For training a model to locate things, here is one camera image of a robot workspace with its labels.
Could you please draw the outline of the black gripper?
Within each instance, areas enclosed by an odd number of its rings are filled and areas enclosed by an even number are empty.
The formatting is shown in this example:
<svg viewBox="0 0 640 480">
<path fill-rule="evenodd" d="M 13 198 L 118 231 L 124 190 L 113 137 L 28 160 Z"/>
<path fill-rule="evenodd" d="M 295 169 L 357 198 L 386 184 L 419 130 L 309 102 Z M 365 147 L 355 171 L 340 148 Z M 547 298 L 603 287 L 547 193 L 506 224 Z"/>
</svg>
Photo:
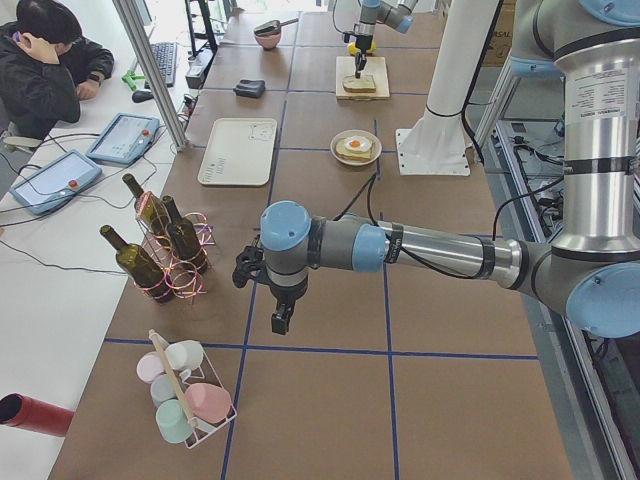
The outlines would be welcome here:
<svg viewBox="0 0 640 480">
<path fill-rule="evenodd" d="M 355 60 L 355 78 L 361 78 L 366 67 L 366 56 L 371 53 L 373 47 L 373 36 L 370 34 L 356 34 L 352 48 Z"/>
<path fill-rule="evenodd" d="M 271 329 L 276 334 L 287 334 L 296 302 L 302 298 L 308 287 L 308 279 L 304 278 L 292 286 L 283 286 L 269 281 L 269 289 L 276 299 L 275 312 L 271 316 Z"/>
</svg>

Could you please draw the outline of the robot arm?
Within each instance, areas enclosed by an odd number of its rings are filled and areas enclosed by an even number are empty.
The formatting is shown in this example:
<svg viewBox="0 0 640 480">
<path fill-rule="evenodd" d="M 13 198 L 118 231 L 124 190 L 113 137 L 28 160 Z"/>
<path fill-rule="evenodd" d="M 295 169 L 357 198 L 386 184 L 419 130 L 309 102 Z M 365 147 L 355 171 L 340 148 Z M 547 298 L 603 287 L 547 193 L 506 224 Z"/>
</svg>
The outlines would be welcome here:
<svg viewBox="0 0 640 480">
<path fill-rule="evenodd" d="M 274 203 L 261 217 L 259 274 L 277 302 L 273 332 L 287 333 L 310 269 L 375 272 L 397 262 L 492 280 L 600 337 L 638 332 L 639 5 L 522 1 L 516 22 L 514 61 L 550 60 L 565 78 L 562 232 L 548 244 L 489 240 Z"/>
<path fill-rule="evenodd" d="M 347 33 L 345 38 L 355 38 L 355 72 L 357 79 L 361 77 L 367 63 L 367 52 L 373 45 L 374 32 L 377 24 L 406 34 L 413 24 L 413 10 L 416 0 L 400 0 L 395 5 L 386 1 L 366 0 L 361 2 L 360 16 L 354 24 L 353 32 Z"/>
</svg>

